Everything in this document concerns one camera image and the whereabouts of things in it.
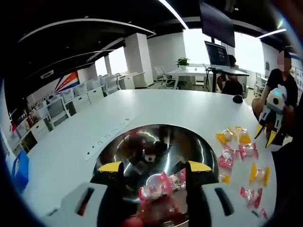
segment television screen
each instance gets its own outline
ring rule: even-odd
[[[200,0],[202,32],[223,43],[235,47],[235,35],[232,20],[220,10]]]

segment yellow candy wrapper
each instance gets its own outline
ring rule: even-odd
[[[239,143],[251,143],[251,139],[247,129],[237,126],[236,130],[238,131],[238,135],[239,135]]]
[[[264,186],[267,186],[269,182],[269,174],[270,174],[269,167],[257,168],[256,164],[253,163],[250,172],[250,184],[257,181],[262,183]]]
[[[231,177],[229,175],[219,175],[219,182],[229,184]]]
[[[227,128],[223,132],[216,133],[216,137],[222,144],[226,144],[227,142],[231,141],[233,138],[237,137],[237,134],[231,129]]]

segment green plant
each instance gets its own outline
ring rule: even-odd
[[[188,58],[179,58],[178,61],[176,61],[177,63],[176,65],[178,66],[178,68],[180,65],[188,66],[189,65],[189,63],[187,62],[188,60],[189,60]]]

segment blue box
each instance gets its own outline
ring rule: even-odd
[[[24,191],[28,183],[28,163],[27,154],[22,150],[16,157],[12,169],[13,183],[20,193]]]

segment person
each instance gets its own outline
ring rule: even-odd
[[[229,63],[232,69],[238,70],[239,67],[236,65],[236,58],[229,54],[228,55]],[[242,84],[238,81],[238,78],[235,76],[226,76],[222,74],[217,79],[217,84],[222,92],[222,94],[228,95],[242,95],[243,87]]]
[[[282,127],[279,133],[276,135],[272,144],[283,145],[283,140],[286,135],[286,128],[291,125],[289,122],[292,120],[293,109],[297,106],[298,102],[298,87],[294,78],[290,75],[290,69],[292,67],[291,56],[287,51],[281,51],[277,58],[278,69],[271,71],[267,84],[263,90],[261,99],[254,98],[251,103],[252,110],[255,117],[259,120],[260,114],[263,111],[263,106],[266,103],[266,99],[271,90],[282,85],[286,88],[287,99],[284,106],[284,119],[282,122]],[[267,128],[267,139],[270,136],[271,129],[274,126],[275,119],[270,119],[266,124]]]

